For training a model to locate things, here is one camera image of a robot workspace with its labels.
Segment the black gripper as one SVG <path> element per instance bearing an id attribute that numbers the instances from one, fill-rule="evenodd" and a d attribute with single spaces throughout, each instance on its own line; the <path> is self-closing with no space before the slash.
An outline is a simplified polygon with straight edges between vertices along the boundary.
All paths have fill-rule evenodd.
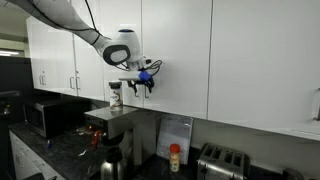
<path id="1" fill-rule="evenodd" d="M 134 93 L 137 93 L 137 85 L 144 85 L 148 88 L 149 92 L 152 92 L 152 88 L 154 87 L 155 83 L 153 79 L 149 79 L 147 81 L 143 80 L 129 80 L 127 82 L 128 86 L 133 89 Z"/>

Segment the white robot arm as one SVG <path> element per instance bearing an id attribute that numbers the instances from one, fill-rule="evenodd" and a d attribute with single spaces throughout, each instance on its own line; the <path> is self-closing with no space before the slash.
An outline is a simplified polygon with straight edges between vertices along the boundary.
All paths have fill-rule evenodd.
<path id="1" fill-rule="evenodd" d="M 114 39 L 103 36 L 95 27 L 90 27 L 78 15 L 67 0 L 8 0 L 29 15 L 55 29 L 68 31 L 88 44 L 110 66 L 127 64 L 127 73 L 109 83 L 113 89 L 126 81 L 134 92 L 137 85 L 144 85 L 152 92 L 155 86 L 153 74 L 145 66 L 137 34 L 131 29 L 120 29 Z"/>

